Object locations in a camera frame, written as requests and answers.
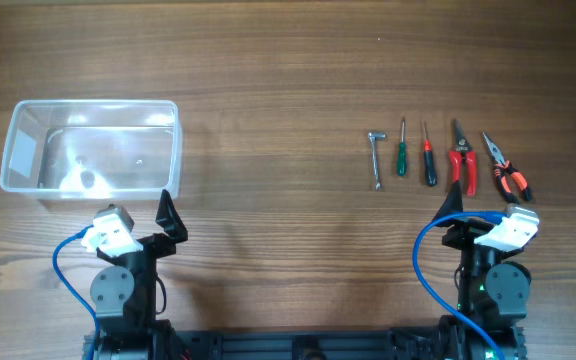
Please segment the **black red handled screwdriver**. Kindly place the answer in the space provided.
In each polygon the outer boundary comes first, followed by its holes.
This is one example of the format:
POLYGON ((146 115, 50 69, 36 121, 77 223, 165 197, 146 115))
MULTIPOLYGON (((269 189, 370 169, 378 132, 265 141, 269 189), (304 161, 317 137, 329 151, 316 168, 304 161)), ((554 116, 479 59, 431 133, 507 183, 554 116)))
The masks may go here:
POLYGON ((424 160, 424 177, 426 185, 434 187, 437 185, 437 172, 434 162, 434 153, 432 144, 428 138, 427 125, 421 122, 423 136, 423 160, 424 160))

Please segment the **red handled pruning shears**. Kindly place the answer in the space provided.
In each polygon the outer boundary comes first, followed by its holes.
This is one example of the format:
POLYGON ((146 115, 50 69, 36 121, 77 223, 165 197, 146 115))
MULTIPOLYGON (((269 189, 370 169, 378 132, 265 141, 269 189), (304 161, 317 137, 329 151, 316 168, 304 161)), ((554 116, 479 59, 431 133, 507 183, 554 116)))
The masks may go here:
POLYGON ((465 166, 467 175, 466 194, 468 196, 475 196, 478 186, 477 156, 457 119, 453 120, 453 129, 455 147, 449 151, 452 182, 461 181, 462 166, 465 166))

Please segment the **orange black needle-nose pliers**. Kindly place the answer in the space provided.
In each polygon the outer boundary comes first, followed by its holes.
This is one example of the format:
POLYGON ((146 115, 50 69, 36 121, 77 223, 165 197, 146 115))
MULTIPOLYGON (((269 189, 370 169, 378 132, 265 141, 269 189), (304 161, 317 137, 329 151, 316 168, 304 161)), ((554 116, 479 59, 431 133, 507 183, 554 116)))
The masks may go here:
POLYGON ((533 199, 532 190, 525 176, 513 165, 511 161, 507 160, 503 156, 501 150, 486 132, 483 132, 482 136, 486 142, 490 156, 494 161, 493 174, 495 183, 504 200, 507 203, 519 203, 519 198, 513 194, 509 185, 507 176, 510 176, 518 186, 521 198, 526 202, 530 202, 533 199))

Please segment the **green handled screwdriver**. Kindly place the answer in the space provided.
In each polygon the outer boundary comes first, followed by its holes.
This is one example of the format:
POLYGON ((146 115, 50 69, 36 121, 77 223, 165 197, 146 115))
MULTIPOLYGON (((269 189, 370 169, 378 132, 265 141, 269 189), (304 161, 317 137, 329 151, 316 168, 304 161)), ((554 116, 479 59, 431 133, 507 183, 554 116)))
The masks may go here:
POLYGON ((399 141, 399 148, 398 148, 398 155, 397 155, 397 162, 396 162, 396 171, 398 176, 405 176, 408 169, 408 161, 407 161, 407 146, 405 142, 405 134, 406 134, 406 120, 405 118, 401 119, 401 128, 400 128, 400 141, 399 141))

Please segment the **silver L-shaped socket wrench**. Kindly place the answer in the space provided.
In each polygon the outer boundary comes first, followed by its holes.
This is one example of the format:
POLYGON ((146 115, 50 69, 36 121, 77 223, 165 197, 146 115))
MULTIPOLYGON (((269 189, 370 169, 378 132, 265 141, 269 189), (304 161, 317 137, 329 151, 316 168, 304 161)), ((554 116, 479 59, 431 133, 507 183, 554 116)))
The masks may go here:
POLYGON ((368 139, 371 145, 372 151, 372 164, 373 164, 373 172, 375 177, 375 189, 381 190, 382 183, 381 177, 379 172, 379 158, 378 158, 378 150, 377 150, 377 143, 381 140, 386 139, 386 134, 383 132, 371 131, 368 133, 368 139))

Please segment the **clear plastic container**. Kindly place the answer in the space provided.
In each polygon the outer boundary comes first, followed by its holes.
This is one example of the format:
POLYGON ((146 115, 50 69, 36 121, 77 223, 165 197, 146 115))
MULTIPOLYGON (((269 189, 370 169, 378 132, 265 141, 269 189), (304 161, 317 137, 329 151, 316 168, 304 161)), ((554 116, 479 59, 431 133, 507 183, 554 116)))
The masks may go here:
POLYGON ((169 100, 23 100, 0 172, 9 193, 42 200, 156 200, 180 193, 181 113, 169 100))

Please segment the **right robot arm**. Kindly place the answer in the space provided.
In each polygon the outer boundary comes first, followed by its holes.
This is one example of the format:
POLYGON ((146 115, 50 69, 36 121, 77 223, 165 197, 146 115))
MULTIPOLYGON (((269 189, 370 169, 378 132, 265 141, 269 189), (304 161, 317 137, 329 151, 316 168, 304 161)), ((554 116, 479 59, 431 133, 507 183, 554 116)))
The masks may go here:
MULTIPOLYGON (((510 260, 518 252, 477 244, 478 237, 493 229, 484 220, 466 217, 441 225, 447 229, 442 244, 461 252, 455 272, 458 312, 483 329, 505 358, 526 360, 526 339, 517 323, 527 315, 531 275, 523 265, 510 260)), ((436 359, 498 357, 478 332, 454 315, 440 318, 432 340, 436 359)))

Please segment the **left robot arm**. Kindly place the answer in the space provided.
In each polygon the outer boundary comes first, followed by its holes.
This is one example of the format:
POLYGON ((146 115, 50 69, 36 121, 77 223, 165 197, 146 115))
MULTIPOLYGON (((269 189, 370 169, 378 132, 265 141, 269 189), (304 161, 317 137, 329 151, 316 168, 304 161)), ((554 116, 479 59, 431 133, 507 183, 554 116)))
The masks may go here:
POLYGON ((90 286, 96 330, 84 338, 84 359, 190 359, 191 351, 168 320, 160 320, 167 296, 157 261, 174 255, 188 240, 167 190, 161 192, 155 222, 163 231, 135 238, 134 220, 122 206, 109 205, 93 219, 81 241, 87 251, 106 261, 90 286))

